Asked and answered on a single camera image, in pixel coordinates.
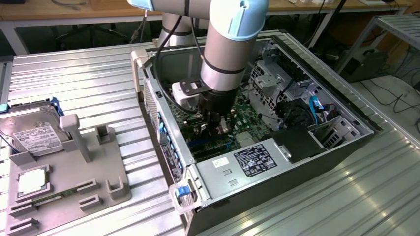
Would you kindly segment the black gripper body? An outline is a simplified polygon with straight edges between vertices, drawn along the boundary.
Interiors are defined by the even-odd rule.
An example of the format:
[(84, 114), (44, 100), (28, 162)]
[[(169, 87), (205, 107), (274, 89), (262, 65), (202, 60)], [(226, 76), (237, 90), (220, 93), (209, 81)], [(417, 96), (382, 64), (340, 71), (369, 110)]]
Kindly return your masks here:
[(237, 89), (230, 91), (209, 90), (200, 94), (200, 112), (209, 131), (209, 136), (217, 137), (233, 130), (233, 117), (228, 117), (234, 105)]

